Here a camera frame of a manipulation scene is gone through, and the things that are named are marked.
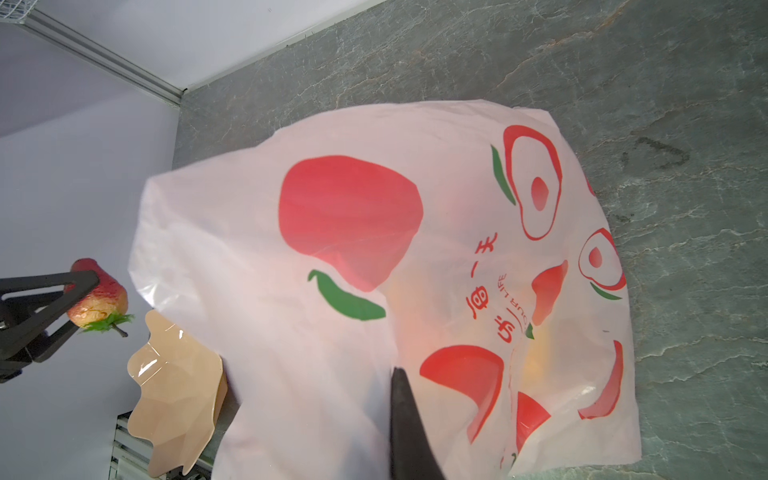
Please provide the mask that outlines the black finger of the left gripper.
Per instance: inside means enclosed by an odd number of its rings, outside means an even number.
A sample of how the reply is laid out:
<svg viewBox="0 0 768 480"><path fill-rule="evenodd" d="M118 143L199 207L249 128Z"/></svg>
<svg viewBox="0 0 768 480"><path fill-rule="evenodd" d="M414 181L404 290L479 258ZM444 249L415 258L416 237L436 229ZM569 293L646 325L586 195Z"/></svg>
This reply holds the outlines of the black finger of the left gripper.
<svg viewBox="0 0 768 480"><path fill-rule="evenodd" d="M1 339L1 382L6 383L23 373L33 363L42 363L53 356L75 333L77 326L62 326L52 335L43 331L25 345L11 345Z"/></svg>
<svg viewBox="0 0 768 480"><path fill-rule="evenodd" d="M1 339L25 345L99 284L93 271L1 280Z"/></svg>

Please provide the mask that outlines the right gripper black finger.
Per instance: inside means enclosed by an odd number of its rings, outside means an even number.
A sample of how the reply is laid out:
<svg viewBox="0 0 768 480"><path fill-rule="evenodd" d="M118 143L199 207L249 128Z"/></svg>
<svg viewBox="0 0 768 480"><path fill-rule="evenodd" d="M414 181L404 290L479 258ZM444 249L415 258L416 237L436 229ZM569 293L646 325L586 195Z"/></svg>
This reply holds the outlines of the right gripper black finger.
<svg viewBox="0 0 768 480"><path fill-rule="evenodd" d="M444 480L430 448L407 373L395 368L390 387L390 478Z"/></svg>

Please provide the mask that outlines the pink plastic bag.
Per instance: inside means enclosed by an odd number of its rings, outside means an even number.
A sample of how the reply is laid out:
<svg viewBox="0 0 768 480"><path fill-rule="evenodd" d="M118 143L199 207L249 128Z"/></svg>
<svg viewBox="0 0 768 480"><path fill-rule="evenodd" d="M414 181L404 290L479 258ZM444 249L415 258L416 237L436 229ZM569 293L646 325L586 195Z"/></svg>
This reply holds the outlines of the pink plastic bag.
<svg viewBox="0 0 768 480"><path fill-rule="evenodd" d="M345 108L152 177L129 271L226 366L217 479L389 478L397 370L448 479L641 458L626 276L544 110Z"/></svg>

